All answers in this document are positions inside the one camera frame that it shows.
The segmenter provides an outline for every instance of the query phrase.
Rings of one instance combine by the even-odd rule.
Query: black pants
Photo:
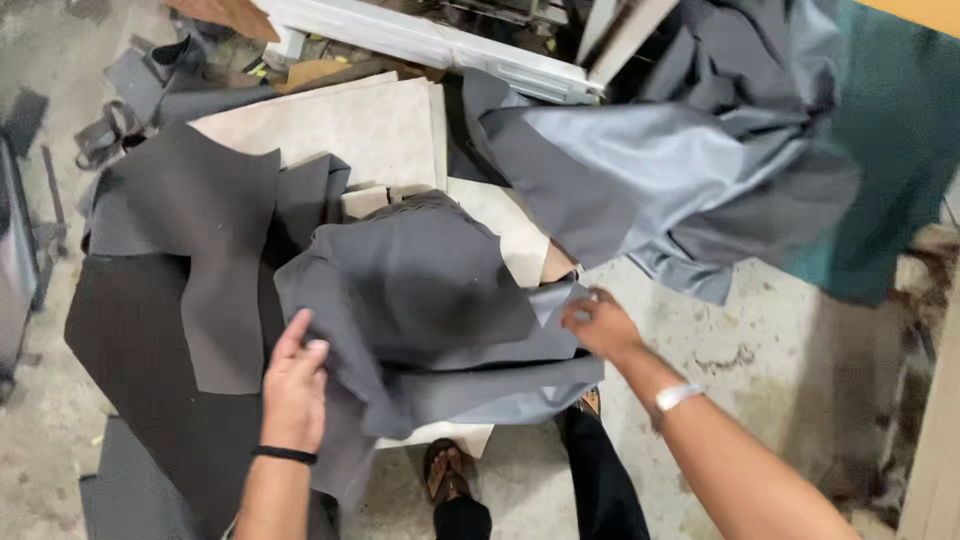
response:
[[[634,485],[603,425],[589,414],[570,409],[562,429],[581,540],[650,540]],[[433,526],[437,540],[487,540],[492,521],[485,506],[458,497],[437,506]]]

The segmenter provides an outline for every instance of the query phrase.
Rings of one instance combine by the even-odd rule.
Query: green cloth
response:
[[[840,106],[831,141],[862,169],[850,210],[785,270],[849,302],[886,298],[897,256],[939,206],[960,162],[960,39],[841,0]]]

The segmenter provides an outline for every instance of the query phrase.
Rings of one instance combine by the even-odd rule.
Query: black wristband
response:
[[[292,459],[306,465],[313,465],[317,462],[317,455],[300,450],[290,450],[289,448],[278,448],[276,446],[258,446],[251,450],[250,455],[268,455],[270,457],[279,457],[281,459]]]

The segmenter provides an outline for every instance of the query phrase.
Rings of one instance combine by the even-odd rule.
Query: bracelet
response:
[[[685,383],[671,386],[657,394],[657,409],[660,410],[660,414],[665,414],[671,408],[694,396],[700,396],[706,391],[702,384]]]
[[[276,446],[258,446],[251,450],[250,455],[268,455],[270,457],[279,457],[281,459],[292,459],[299,461],[304,465],[313,465],[317,462],[317,455],[300,450],[290,450],[289,448],[278,448]]]

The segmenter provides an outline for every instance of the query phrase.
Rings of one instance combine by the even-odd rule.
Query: stained floor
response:
[[[74,165],[72,135],[111,95],[104,67],[131,34],[170,42],[158,1],[0,0],[0,114],[21,86],[50,98],[43,127],[21,163],[32,214],[52,220],[39,144],[50,146],[67,220],[69,256],[34,315],[17,386],[0,406],[0,538],[86,538],[77,478],[96,472],[111,405],[63,343],[78,278],[83,229],[74,210],[92,177]],[[86,4],[84,10],[77,8]],[[609,288],[650,345],[814,481],[828,479],[834,451],[871,460],[877,411],[893,383],[903,316],[895,307],[840,305],[762,263],[741,264],[725,307],[651,283],[629,261],[585,275]],[[634,481],[654,538],[715,538],[710,521],[626,383],[608,365],[604,423]],[[382,452],[367,498],[345,519],[344,537],[433,538],[419,484],[418,453]],[[572,481],[552,424],[498,427],[480,460],[480,498],[494,538],[573,539]]]

